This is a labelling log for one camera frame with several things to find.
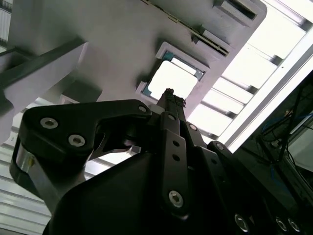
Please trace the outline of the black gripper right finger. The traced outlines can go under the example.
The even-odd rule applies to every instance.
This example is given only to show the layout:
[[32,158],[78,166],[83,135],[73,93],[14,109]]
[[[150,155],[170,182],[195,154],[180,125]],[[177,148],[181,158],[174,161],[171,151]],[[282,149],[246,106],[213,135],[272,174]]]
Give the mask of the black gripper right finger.
[[309,202],[302,186],[274,165],[291,194],[295,209],[287,209],[222,143],[205,144],[197,127],[185,119],[182,98],[176,97],[177,113],[198,176],[198,194],[205,209],[205,228],[212,235],[306,235]]

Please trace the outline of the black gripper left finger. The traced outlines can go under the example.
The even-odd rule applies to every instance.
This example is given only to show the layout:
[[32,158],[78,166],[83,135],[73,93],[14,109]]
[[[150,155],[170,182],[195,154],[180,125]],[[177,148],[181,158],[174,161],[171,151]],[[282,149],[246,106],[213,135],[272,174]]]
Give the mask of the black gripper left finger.
[[31,108],[22,117],[10,174],[53,215],[71,189],[135,155],[187,157],[176,97],[166,89],[155,111],[135,99]]

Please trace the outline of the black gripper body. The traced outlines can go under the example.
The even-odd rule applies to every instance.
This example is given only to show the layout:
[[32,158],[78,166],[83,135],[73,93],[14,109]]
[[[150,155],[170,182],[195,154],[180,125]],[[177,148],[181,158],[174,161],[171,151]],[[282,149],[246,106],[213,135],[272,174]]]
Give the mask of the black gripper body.
[[74,187],[46,235],[211,235],[184,153],[135,155]]

